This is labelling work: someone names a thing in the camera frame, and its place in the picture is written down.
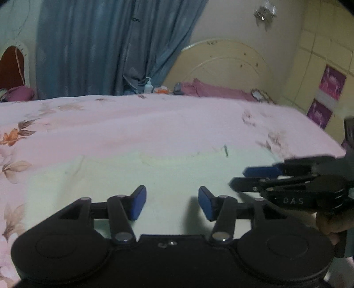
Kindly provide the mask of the person's right hand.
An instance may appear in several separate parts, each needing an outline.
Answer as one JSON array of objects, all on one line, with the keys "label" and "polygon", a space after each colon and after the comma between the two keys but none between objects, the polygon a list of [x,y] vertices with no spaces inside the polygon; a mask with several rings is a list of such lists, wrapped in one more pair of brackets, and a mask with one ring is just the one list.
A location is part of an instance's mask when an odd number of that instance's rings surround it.
[{"label": "person's right hand", "polygon": [[327,217],[319,212],[316,214],[316,226],[322,234],[327,236],[332,245],[338,244],[340,240],[339,233],[345,228],[341,221]]}]

